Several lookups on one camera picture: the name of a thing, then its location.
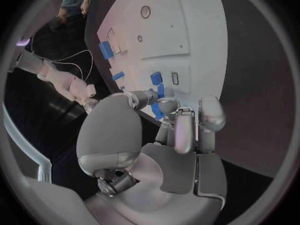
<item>blue object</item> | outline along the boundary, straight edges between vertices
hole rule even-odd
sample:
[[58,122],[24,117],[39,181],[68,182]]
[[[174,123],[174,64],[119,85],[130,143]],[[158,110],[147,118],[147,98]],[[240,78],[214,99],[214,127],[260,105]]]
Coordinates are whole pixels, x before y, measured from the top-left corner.
[[157,95],[158,95],[158,98],[163,98],[165,96],[165,87],[164,87],[164,84],[161,83],[158,85],[157,87]]
[[155,102],[154,104],[152,104],[151,109],[152,109],[152,112],[155,115],[155,120],[156,121],[158,121],[159,119],[164,117],[164,114],[160,111],[158,102]]
[[124,77],[124,76],[125,76],[124,72],[120,71],[120,72],[117,73],[116,75],[113,75],[113,76],[112,76],[112,80],[116,81],[116,80],[118,80],[118,79],[120,79],[120,78],[122,78],[122,77]]
[[114,56],[114,53],[113,53],[108,41],[99,43],[99,48],[100,48],[105,60]]
[[163,82],[162,75],[159,71],[151,74],[150,78],[151,78],[152,84],[155,86],[157,86]]

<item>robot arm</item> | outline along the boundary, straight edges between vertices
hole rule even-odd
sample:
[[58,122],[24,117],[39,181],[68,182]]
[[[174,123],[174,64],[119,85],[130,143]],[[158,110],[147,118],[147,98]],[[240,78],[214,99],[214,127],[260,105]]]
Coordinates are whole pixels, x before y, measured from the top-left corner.
[[78,102],[87,113],[98,103],[91,98],[96,94],[93,84],[88,85],[70,72],[57,70],[53,63],[42,60],[31,52],[24,50],[17,60],[16,67],[36,74],[42,81],[52,83],[58,93],[70,101]]

